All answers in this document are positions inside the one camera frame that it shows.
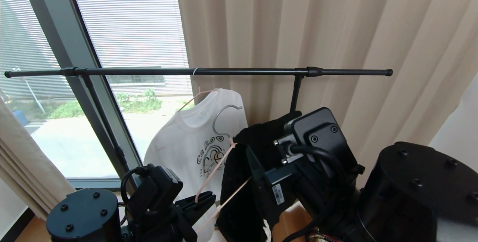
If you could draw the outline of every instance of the gray window frame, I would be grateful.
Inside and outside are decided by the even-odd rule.
[[[30,0],[30,2],[46,39],[55,54],[56,60],[62,68],[101,67],[101,62],[94,50],[94,45],[89,37],[76,0]],[[94,90],[100,99],[101,106],[106,113],[107,121],[111,125],[114,136],[123,150],[128,169],[142,165],[138,151],[106,77],[91,76],[90,78],[94,85]],[[122,178],[127,172],[122,164],[122,157],[116,154],[85,82],[80,77],[67,77],[66,79],[119,178]],[[111,189],[114,182],[119,186],[120,180],[74,179],[71,182],[77,184],[74,186],[84,187],[88,185],[88,187]]]

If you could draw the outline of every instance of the curtain fold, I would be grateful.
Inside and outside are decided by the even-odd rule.
[[[384,147],[428,145],[478,71],[478,0],[179,0],[191,68],[387,69],[305,78],[297,109],[329,107],[367,170]],[[249,124],[288,112],[293,77],[198,77],[242,96]]]
[[[0,99],[0,177],[36,216],[75,191]]]

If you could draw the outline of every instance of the black garment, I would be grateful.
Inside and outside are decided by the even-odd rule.
[[[264,170],[279,167],[282,157],[273,141],[284,136],[284,125],[299,116],[300,111],[294,111],[276,120],[245,128],[234,137],[237,145],[229,153],[224,167],[221,204],[251,176],[246,146],[252,149]],[[256,209],[251,181],[221,209],[216,222],[228,242],[265,240],[263,219]]]

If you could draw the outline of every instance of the white t-shirt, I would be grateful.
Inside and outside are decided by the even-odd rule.
[[[159,130],[146,151],[144,164],[149,162],[173,170],[183,181],[183,189],[177,196],[180,200],[196,195],[217,163],[230,147],[226,135],[213,132],[212,123],[217,113],[227,105],[243,106],[240,94],[226,89],[217,89],[196,106],[179,111]],[[228,133],[231,137],[247,128],[244,108],[225,109],[215,122],[218,133]],[[212,191],[220,199],[223,165],[210,179],[204,191]],[[213,205],[193,226],[199,227],[214,213]],[[200,233],[198,242],[209,241],[214,231],[211,220]]]

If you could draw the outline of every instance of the barcode sticker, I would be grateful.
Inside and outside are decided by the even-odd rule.
[[[280,183],[274,185],[272,187],[272,191],[274,191],[275,201],[277,205],[280,205],[285,202],[284,194],[282,194],[282,188],[280,187]]]

